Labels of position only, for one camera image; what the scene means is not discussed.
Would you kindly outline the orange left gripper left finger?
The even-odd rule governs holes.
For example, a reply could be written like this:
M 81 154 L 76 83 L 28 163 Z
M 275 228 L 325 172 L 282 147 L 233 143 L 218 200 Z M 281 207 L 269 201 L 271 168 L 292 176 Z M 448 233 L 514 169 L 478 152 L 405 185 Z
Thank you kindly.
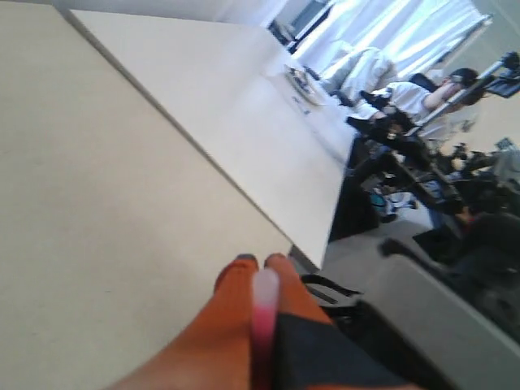
M 110 389 L 250 389 L 252 281 L 257 259 L 226 265 L 194 320 L 149 361 Z

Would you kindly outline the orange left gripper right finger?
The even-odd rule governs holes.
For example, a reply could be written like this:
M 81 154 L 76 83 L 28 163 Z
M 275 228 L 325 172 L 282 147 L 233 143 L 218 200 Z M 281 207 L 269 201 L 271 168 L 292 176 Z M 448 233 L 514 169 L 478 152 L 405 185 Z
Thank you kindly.
M 280 293 L 272 358 L 273 389 L 409 389 L 344 336 L 319 307 L 283 254 L 265 267 L 279 276 Z

